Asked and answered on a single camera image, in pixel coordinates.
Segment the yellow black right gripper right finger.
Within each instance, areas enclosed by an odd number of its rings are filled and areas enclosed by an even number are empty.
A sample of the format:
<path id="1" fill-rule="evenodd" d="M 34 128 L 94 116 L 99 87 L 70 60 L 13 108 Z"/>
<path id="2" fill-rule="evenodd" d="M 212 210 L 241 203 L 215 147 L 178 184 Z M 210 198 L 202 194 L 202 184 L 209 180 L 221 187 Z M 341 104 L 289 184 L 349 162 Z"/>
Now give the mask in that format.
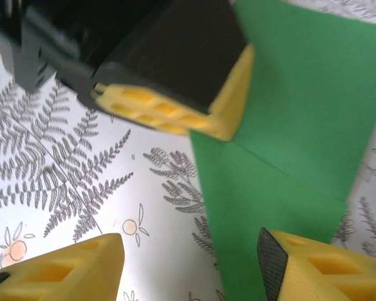
<path id="1" fill-rule="evenodd" d="M 257 256 L 267 301 L 376 301 L 376 258 L 261 228 Z"/>

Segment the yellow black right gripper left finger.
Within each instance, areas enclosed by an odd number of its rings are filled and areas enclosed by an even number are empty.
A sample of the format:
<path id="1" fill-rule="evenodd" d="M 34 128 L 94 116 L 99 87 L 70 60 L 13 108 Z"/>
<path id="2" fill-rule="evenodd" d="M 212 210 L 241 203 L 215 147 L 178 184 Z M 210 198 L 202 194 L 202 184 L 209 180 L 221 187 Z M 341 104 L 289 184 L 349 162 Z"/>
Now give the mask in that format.
<path id="1" fill-rule="evenodd" d="M 0 301 L 117 301 L 124 266 L 109 233 L 0 269 Z"/>

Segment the green cloth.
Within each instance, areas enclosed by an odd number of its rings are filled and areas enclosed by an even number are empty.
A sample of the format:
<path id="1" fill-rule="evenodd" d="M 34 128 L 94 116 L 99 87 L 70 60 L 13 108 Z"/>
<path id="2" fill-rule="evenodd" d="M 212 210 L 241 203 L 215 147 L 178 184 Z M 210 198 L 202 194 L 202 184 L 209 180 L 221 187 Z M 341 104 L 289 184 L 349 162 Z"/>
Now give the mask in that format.
<path id="1" fill-rule="evenodd" d="M 255 47 L 234 138 L 191 142 L 226 301 L 266 301 L 261 228 L 328 243 L 376 124 L 376 24 L 236 0 Z"/>

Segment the floral patterned table cover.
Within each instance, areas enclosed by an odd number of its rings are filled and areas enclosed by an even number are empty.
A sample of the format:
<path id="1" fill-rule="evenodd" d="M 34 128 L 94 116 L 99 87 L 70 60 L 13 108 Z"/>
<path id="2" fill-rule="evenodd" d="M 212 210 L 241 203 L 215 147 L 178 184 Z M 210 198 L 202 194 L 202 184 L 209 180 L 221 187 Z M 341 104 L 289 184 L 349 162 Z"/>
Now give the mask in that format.
<path id="1" fill-rule="evenodd" d="M 376 24 L 376 0 L 283 1 Z M 192 132 L 88 108 L 55 77 L 29 93 L 0 50 L 0 269 L 118 233 L 117 301 L 226 301 Z M 376 258 L 376 124 L 346 205 L 326 244 Z"/>

